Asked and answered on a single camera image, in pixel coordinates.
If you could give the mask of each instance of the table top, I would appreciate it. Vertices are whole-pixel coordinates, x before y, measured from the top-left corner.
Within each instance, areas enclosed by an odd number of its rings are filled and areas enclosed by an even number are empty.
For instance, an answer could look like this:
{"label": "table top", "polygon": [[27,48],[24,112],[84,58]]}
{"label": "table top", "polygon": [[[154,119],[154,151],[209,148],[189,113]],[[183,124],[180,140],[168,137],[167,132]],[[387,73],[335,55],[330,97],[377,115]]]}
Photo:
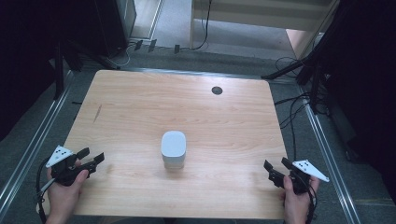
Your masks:
{"label": "table top", "polygon": [[[172,130],[186,135],[182,169],[163,165],[161,140]],[[105,152],[77,215],[283,218],[281,189],[262,167],[287,172],[264,80],[99,71],[64,146],[89,147],[83,163]]]}

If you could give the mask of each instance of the finger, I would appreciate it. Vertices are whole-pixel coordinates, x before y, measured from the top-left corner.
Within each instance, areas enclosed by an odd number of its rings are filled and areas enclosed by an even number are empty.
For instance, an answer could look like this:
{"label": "finger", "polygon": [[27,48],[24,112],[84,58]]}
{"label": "finger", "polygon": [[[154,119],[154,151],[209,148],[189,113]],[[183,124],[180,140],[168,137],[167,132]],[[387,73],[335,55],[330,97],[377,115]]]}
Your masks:
{"label": "finger", "polygon": [[87,179],[88,173],[88,170],[83,170],[79,172],[73,185],[78,186],[78,188],[80,189],[84,181]]}
{"label": "finger", "polygon": [[320,184],[320,180],[314,176],[311,176],[310,185],[311,185],[312,189],[314,190],[314,192],[318,192],[319,184]]}
{"label": "finger", "polygon": [[48,168],[48,169],[47,169],[47,179],[48,179],[48,180],[51,180],[51,179],[52,179],[52,175],[50,174],[50,172],[51,172],[51,168]]}
{"label": "finger", "polygon": [[280,201],[285,201],[285,199],[286,199],[286,192],[285,192],[285,191],[282,191],[278,196],[279,196],[279,200],[280,200]]}
{"label": "finger", "polygon": [[291,191],[293,190],[293,183],[291,182],[291,179],[289,176],[284,176],[283,177],[283,187],[285,188],[285,191]]}
{"label": "finger", "polygon": [[76,166],[80,166],[81,165],[81,160],[77,159],[76,162],[75,162],[75,165]]}

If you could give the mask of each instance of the white triangular marker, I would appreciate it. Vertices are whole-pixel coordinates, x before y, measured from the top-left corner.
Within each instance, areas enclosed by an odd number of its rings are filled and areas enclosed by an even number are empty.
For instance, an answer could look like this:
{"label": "white triangular marker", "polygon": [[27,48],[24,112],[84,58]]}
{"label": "white triangular marker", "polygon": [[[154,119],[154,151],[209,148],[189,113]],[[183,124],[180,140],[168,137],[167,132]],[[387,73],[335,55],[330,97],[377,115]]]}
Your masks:
{"label": "white triangular marker", "polygon": [[67,157],[72,156],[72,155],[73,155],[73,151],[71,151],[65,147],[57,146],[55,148],[55,150],[53,151],[52,156],[50,156],[46,167],[50,168],[51,166],[55,165],[56,163],[66,159]]}
{"label": "white triangular marker", "polygon": [[293,165],[297,167],[299,170],[303,171],[308,175],[312,175],[317,177],[323,181],[329,182],[330,179],[323,173],[321,173],[311,162],[309,161],[294,161]]}

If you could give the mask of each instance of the metal frame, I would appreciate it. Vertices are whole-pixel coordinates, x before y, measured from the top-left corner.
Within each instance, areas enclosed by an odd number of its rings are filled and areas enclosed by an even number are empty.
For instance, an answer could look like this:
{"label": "metal frame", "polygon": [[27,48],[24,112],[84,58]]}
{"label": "metal frame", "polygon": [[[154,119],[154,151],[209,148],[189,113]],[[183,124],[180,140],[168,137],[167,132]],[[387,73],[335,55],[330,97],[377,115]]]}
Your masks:
{"label": "metal frame", "polygon": [[318,116],[314,114],[310,106],[306,106],[305,111],[311,123],[312,130],[314,131],[318,140],[323,159],[325,160],[327,168],[329,169],[330,177],[332,178],[338,199],[346,215],[346,220],[350,224],[360,224],[361,220],[359,218],[358,211],[356,210],[355,204],[353,203],[352,197],[347,188],[347,184],[345,183],[341,172],[338,169],[337,162],[335,161],[335,158],[332,154],[332,148],[330,147],[326,135],[321,128]]}
{"label": "metal frame", "polygon": [[[222,73],[207,73],[207,72],[192,72],[192,71],[175,71],[175,70],[164,70],[164,69],[148,69],[148,68],[131,68],[129,71],[134,72],[155,72],[155,73],[172,73],[176,75],[191,75],[191,76],[207,76],[207,77],[230,77],[230,78],[243,78],[243,79],[261,79],[260,75],[233,75],[233,74],[222,74]],[[11,205],[15,195],[17,194],[24,178],[27,175],[32,163],[35,160],[52,124],[57,118],[57,115],[64,105],[64,100],[66,99],[71,83],[74,79],[74,75],[71,71],[68,72],[65,81],[65,89],[58,100],[54,101],[49,108],[47,115],[44,117],[39,128],[37,129],[35,136],[33,137],[31,143],[26,148],[25,153],[21,157],[17,168],[13,172],[11,178],[3,187],[0,194],[0,223],[6,216],[7,210]],[[295,84],[295,80],[291,78],[271,80],[269,83],[276,84]],[[337,192],[339,201],[343,207],[344,213],[346,215],[346,220],[348,223],[358,223],[360,224],[360,218],[356,210],[355,204],[353,203],[352,197],[349,193],[347,185],[341,176],[338,169],[337,163],[332,154],[332,149],[327,141],[326,135],[324,134],[318,117],[313,113],[310,107],[306,107],[306,113],[311,123],[312,129],[318,140],[323,159],[329,169],[332,182],[334,183],[335,190]]]}
{"label": "metal frame", "polygon": [[40,148],[44,140],[46,139],[46,136],[53,124],[53,121],[55,121],[59,111],[64,105],[64,100],[69,93],[70,84],[73,79],[74,74],[73,72],[69,71],[66,75],[66,87],[64,89],[64,92],[58,97],[57,100],[54,100],[52,102],[51,106],[49,107],[49,111],[47,112],[46,116],[44,117],[37,131],[35,132],[35,135],[33,136],[29,146],[25,149],[25,152],[22,155],[20,162],[18,163],[14,172],[12,173],[11,178],[4,185],[0,193],[0,223],[3,223],[3,219],[6,216],[8,208],[14,200],[14,197],[17,194],[18,190],[20,189],[21,184],[26,177],[30,167],[35,161],[35,157],[40,151]]}

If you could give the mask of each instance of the cord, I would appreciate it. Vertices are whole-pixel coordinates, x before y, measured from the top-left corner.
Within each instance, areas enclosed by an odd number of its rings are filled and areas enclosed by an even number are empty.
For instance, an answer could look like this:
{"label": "cord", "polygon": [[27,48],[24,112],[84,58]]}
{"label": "cord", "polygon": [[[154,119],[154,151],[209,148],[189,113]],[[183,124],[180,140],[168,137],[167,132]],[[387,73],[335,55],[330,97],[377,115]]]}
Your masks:
{"label": "cord", "polygon": [[277,71],[280,71],[280,69],[279,69],[279,67],[277,66],[277,64],[278,64],[279,61],[281,61],[282,59],[291,59],[291,62],[290,62],[289,65],[291,65],[292,63],[298,62],[298,60],[293,59],[293,58],[291,58],[291,57],[281,57],[281,58],[278,58],[278,59],[276,60],[276,62],[275,62],[275,67],[276,67]]}
{"label": "cord", "polygon": [[204,42],[202,42],[202,44],[199,46],[199,47],[196,47],[196,48],[192,48],[192,49],[189,49],[189,48],[182,48],[182,49],[180,49],[180,50],[198,50],[198,49],[200,49],[205,43],[206,43],[206,40],[207,40],[207,27],[208,27],[208,25],[209,25],[209,16],[210,16],[210,8],[211,8],[211,6],[212,6],[212,0],[209,0],[209,9],[207,10],[207,16],[206,16],[206,26],[205,26],[205,39],[204,39]]}
{"label": "cord", "polygon": [[[284,129],[286,128],[288,125],[290,125],[291,128],[291,138],[292,138],[292,148],[293,148],[293,159],[295,161],[297,161],[297,146],[296,146],[296,137],[295,137],[295,132],[294,132],[294,124],[293,124],[293,120],[297,117],[297,114],[300,113],[307,105],[309,105],[309,103],[304,103],[302,105],[300,105],[298,107],[298,109],[296,111],[293,111],[294,105],[297,103],[298,100],[300,99],[306,99],[309,97],[311,92],[304,92],[296,97],[291,97],[291,98],[287,98],[284,100],[280,100],[275,102],[275,105],[281,105],[284,104],[286,102],[292,101],[291,105],[290,105],[290,112],[289,112],[289,116],[287,118],[285,118],[284,120],[282,120],[282,122],[279,123],[280,129]],[[322,103],[323,100],[318,98],[318,104],[323,104]]]}
{"label": "cord", "polygon": [[44,212],[44,208],[43,208],[43,202],[44,202],[44,193],[46,192],[46,190],[50,187],[50,185],[53,183],[48,183],[43,189],[40,188],[40,179],[41,179],[41,172],[43,171],[43,167],[45,166],[45,164],[50,160],[50,157],[44,159],[40,166],[38,167],[38,171],[37,171],[37,175],[36,175],[36,179],[35,179],[35,195],[36,195],[36,199],[37,199],[37,203],[38,203],[38,214],[40,215],[40,219],[43,223],[47,222],[47,217],[46,214]]}
{"label": "cord", "polygon": [[305,224],[310,224],[312,222],[312,219],[313,219],[314,214],[315,214],[315,210],[316,210],[317,205],[318,205],[317,193],[314,191],[314,189],[312,188],[311,185],[309,185],[309,187],[308,187],[305,184],[305,182],[301,179],[301,177],[299,175],[297,175],[294,171],[291,171],[291,172],[293,173],[294,176],[296,176],[299,179],[299,181],[301,183],[304,184],[305,190],[308,193],[310,204],[309,204],[308,215],[307,215],[307,219],[306,219]]}
{"label": "cord", "polygon": [[134,45],[130,45],[130,46],[128,46],[128,48],[125,50],[125,53],[126,53],[126,55],[128,56],[128,61],[127,61],[126,63],[123,63],[123,64],[114,63],[114,62],[111,61],[109,58],[107,58],[107,60],[108,60],[109,62],[113,63],[114,65],[118,66],[118,67],[127,65],[127,64],[129,63],[129,61],[131,61],[131,56],[130,56],[129,53],[128,53],[128,49],[131,48],[131,47],[133,47],[133,46],[134,46]]}
{"label": "cord", "polygon": [[203,6],[202,6],[202,0],[199,1],[200,5],[201,5],[201,25],[202,25],[202,29],[204,30],[204,32],[206,32],[205,26],[204,26],[204,10],[203,10]]}

